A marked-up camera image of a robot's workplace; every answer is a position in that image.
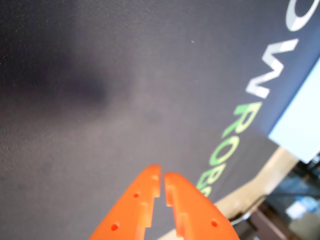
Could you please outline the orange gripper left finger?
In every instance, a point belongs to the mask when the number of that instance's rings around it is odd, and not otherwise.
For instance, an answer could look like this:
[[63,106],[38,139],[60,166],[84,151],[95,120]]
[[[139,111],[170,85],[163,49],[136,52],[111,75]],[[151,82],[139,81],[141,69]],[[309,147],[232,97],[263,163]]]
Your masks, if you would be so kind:
[[161,166],[146,167],[129,185],[89,237],[91,240],[143,240],[152,226],[155,198],[161,194]]

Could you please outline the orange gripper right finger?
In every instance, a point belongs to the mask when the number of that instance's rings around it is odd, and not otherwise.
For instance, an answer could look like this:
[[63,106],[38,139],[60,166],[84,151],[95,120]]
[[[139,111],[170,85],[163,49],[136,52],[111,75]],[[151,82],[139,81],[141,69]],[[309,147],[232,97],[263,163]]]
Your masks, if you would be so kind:
[[176,236],[184,240],[238,240],[230,221],[189,180],[164,174],[166,205],[172,208]]

